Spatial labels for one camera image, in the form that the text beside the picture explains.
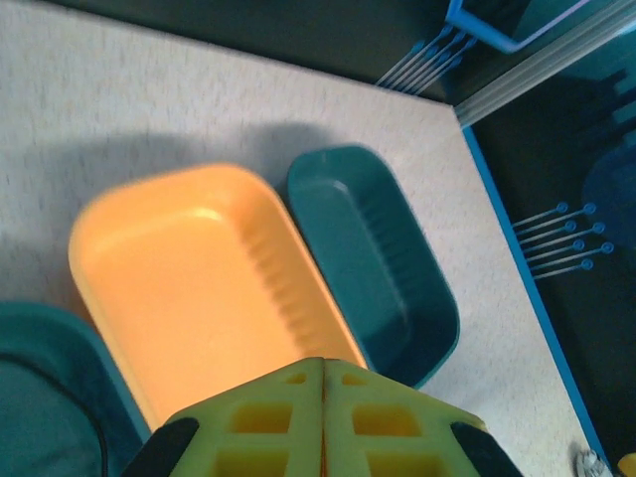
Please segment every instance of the blue table edge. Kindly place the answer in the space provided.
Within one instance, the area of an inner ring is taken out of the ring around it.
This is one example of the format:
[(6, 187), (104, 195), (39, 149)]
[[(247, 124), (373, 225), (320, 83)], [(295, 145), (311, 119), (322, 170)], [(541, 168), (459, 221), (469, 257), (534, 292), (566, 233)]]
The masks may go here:
[(528, 296), (530, 297), (530, 301), (535, 309), (535, 313), (537, 314), (537, 318), (539, 319), (539, 324), (544, 332), (544, 336), (548, 343), (548, 347), (553, 355), (553, 359), (555, 360), (556, 368), (560, 374), (560, 378), (563, 381), (565, 386), (565, 390), (567, 391), (567, 395), (569, 396), (569, 400), (571, 401), (572, 407), (576, 416), (578, 417), (578, 421), (580, 422), (580, 426), (585, 434), (585, 438), (587, 439), (587, 443), (590, 448), (595, 450), (601, 458), (607, 462), (607, 456), (605, 455), (605, 451), (598, 439), (598, 435), (596, 434), (596, 430), (592, 424), (591, 418), (589, 417), (589, 413), (587, 412), (587, 408), (583, 402), (583, 398), (580, 395), (580, 391), (578, 390), (578, 386), (574, 381), (574, 377), (569, 368), (569, 364), (565, 359), (565, 354), (563, 353), (563, 349), (560, 346), (560, 343), (557, 339), (557, 334), (555, 333), (555, 329), (553, 324), (550, 321), (550, 317), (548, 316), (548, 311), (546, 310), (546, 306), (541, 299), (541, 295), (539, 294), (539, 289), (535, 285), (535, 281), (533, 280), (532, 273), (530, 272), (530, 268), (524, 259), (524, 255), (521, 251), (521, 247), (517, 241), (517, 237), (513, 231), (512, 223), (508, 218), (508, 214), (506, 213), (506, 209), (504, 208), (504, 203), (501, 200), (499, 195), (499, 191), (495, 186), (495, 181), (490, 174), (490, 170), (488, 169), (488, 165), (486, 164), (486, 159), (479, 147), (479, 143), (477, 142), (477, 138), (473, 133), (471, 127), (467, 126), (462, 129), (464, 133), (464, 138), (466, 139), (466, 143), (468, 144), (468, 148), (473, 156), (473, 160), (475, 161), (475, 165), (477, 166), (477, 170), (481, 175), (481, 179), (486, 187), (486, 192), (488, 197), (490, 198), (490, 202), (495, 210), (495, 214), (497, 215), (497, 219), (499, 220), (499, 224), (504, 233), (504, 237), (508, 242), (508, 247), (510, 248), (510, 252), (513, 255), (513, 259), (515, 260), (515, 264), (517, 265), (517, 269), (521, 275), (521, 278), (524, 282), (524, 286), (526, 287), (526, 291)]

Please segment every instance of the white speckled countertop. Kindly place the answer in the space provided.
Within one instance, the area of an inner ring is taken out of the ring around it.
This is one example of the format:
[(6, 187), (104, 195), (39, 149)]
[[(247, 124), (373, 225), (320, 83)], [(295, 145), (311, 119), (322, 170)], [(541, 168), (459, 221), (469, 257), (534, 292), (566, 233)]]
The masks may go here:
[(458, 303), (425, 391), (475, 412), (528, 476), (585, 445), (452, 110), (44, 4), (0, 1), (0, 299), (82, 313), (67, 264), (80, 207), (158, 171), (359, 142), (395, 171)]

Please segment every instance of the teal tray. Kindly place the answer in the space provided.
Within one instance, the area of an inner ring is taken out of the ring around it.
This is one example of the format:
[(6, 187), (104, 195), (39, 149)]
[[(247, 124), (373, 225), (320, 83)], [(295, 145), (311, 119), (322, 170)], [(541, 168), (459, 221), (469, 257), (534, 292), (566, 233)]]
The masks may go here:
[(2, 476), (104, 475), (100, 438), (121, 475), (150, 436), (102, 341), (64, 311), (0, 303), (0, 383)]
[(283, 195), (370, 369), (421, 386), (455, 348), (459, 319), (389, 168), (359, 146), (305, 154)]

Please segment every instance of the plastic tray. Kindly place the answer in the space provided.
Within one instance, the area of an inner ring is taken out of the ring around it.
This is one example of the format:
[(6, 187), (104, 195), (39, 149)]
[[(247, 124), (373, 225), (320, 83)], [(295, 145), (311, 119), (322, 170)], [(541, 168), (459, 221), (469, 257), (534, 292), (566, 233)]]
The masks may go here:
[(389, 168), (358, 146), (306, 154), (286, 195), (370, 369), (423, 384), (454, 349), (459, 320)]
[(103, 432), (109, 475), (150, 436), (103, 342), (64, 311), (0, 303), (0, 383), (0, 475), (100, 475), (98, 431), (69, 394)]
[(107, 193), (76, 222), (70, 262), (153, 429), (301, 358), (365, 365), (284, 206), (238, 167)]

